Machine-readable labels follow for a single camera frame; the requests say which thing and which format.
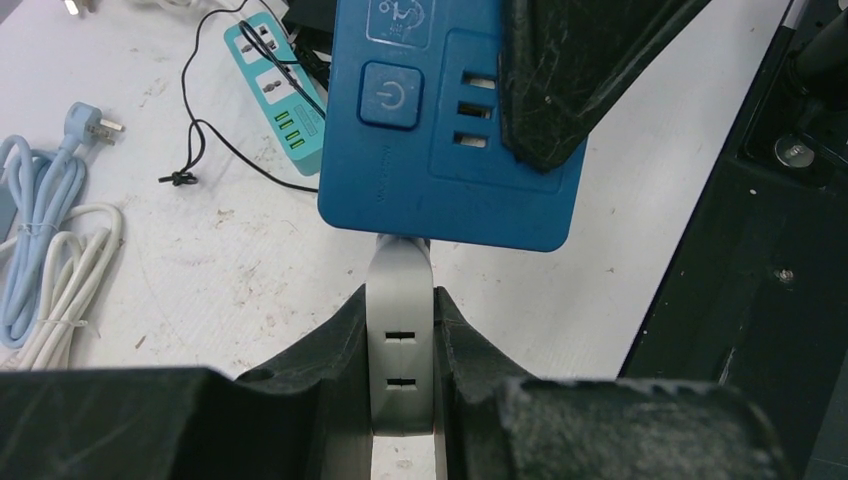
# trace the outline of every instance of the white cable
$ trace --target white cable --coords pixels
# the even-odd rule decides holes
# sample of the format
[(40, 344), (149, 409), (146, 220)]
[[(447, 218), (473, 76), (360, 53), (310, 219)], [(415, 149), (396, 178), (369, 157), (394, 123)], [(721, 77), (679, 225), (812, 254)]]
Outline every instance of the white cable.
[[(87, 325), (81, 317), (118, 250), (123, 231), (121, 212), (106, 203), (74, 207), (65, 221), (92, 212), (109, 214), (111, 228), (98, 228), (90, 238), (59, 232), (50, 242), (41, 281), (38, 320), (23, 349), (17, 352), (17, 370), (68, 368), (74, 329)], [(0, 244), (0, 254), (10, 250), (16, 241), (17, 237)], [(62, 264), (64, 250), (69, 258)]]

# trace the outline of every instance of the metal prong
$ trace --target metal prong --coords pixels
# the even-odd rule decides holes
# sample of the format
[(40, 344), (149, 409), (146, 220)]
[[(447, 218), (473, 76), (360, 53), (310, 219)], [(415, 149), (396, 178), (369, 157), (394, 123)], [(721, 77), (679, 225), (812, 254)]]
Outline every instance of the metal prong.
[(65, 8), (68, 9), (68, 13), (71, 15), (79, 15), (79, 8), (77, 7), (77, 2), (74, 0), (65, 0)]
[(121, 125), (120, 123), (115, 123), (115, 122), (106, 120), (105, 118), (100, 119), (100, 126), (104, 127), (104, 128), (108, 128), (110, 130), (114, 130), (116, 132), (123, 132), (124, 131), (123, 125)]

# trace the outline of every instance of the white table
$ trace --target white table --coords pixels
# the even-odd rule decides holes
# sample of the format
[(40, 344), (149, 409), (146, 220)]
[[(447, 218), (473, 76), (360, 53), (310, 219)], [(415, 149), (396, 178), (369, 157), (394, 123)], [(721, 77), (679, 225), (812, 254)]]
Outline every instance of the white table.
[[(179, 72), (198, 17), (100, 3), (80, 20), (26, 0), (0, 26), (0, 135), (55, 148), (77, 100), (127, 125), (87, 157), (84, 201), (118, 205), (126, 243), (87, 315), (101, 338), (77, 332), (72, 364), (235, 376), (335, 312), (362, 283), (374, 236), (330, 228), (314, 196), (271, 184), (214, 139), (199, 185), (156, 183), (185, 161)], [(590, 136), (563, 248), (434, 243), (436, 282), (475, 328), (535, 374), (616, 376), (787, 3), (713, 0), (642, 74)], [(299, 180), (224, 46), (235, 21), (208, 22), (190, 99), (260, 164)], [(375, 441), (375, 478), (432, 478), (433, 463), (430, 437)]]

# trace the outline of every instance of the power button icon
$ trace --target power button icon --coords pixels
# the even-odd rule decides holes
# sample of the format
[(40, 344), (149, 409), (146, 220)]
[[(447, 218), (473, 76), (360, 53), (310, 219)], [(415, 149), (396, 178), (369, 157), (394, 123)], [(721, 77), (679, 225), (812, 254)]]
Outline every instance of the power button icon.
[(423, 76), (415, 68), (365, 65), (359, 118), (366, 123), (410, 129), (418, 124)]

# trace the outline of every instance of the blue power strip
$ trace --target blue power strip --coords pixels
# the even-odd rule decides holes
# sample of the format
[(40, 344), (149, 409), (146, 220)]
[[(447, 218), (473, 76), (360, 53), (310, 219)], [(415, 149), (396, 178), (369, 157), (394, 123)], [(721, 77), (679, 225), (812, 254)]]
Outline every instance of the blue power strip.
[(525, 250), (568, 236), (585, 142), (501, 143), (500, 0), (339, 0), (318, 207), (331, 225)]
[[(270, 14), (258, 13), (247, 22), (271, 47), (278, 59), (295, 60), (286, 37)], [(262, 58), (259, 52), (247, 43), (238, 25), (227, 29), (224, 41), (286, 155), (301, 175), (318, 173), (321, 170), (324, 144), (324, 119), (289, 85), (288, 80), (271, 62)], [(316, 103), (323, 105), (306, 71), (300, 65), (288, 67), (304, 91)]]

